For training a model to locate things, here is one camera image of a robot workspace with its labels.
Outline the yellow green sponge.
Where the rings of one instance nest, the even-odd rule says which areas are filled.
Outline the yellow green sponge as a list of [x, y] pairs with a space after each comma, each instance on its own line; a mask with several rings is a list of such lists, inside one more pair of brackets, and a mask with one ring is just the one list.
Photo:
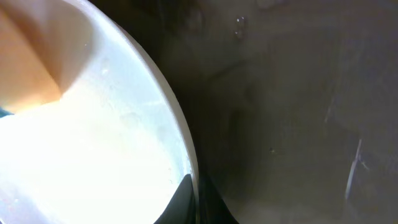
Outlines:
[[59, 101], [62, 94], [30, 33], [1, 8], [1, 110], [18, 114]]

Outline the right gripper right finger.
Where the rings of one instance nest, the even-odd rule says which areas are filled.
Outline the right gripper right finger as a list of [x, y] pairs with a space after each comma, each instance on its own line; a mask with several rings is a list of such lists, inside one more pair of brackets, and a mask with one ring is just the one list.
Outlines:
[[239, 224], [205, 171], [199, 176], [198, 193], [201, 224]]

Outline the grey plate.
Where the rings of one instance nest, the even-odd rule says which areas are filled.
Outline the grey plate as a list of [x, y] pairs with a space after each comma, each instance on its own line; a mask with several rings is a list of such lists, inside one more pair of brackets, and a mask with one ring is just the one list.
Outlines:
[[198, 164], [158, 66], [89, 1], [2, 1], [61, 98], [1, 119], [2, 223], [154, 223]]

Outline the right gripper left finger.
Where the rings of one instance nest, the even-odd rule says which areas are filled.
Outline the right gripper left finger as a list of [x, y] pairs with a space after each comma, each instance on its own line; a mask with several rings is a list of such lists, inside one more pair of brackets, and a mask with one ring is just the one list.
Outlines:
[[190, 174], [184, 176], [166, 209], [154, 224], [196, 224], [196, 201]]

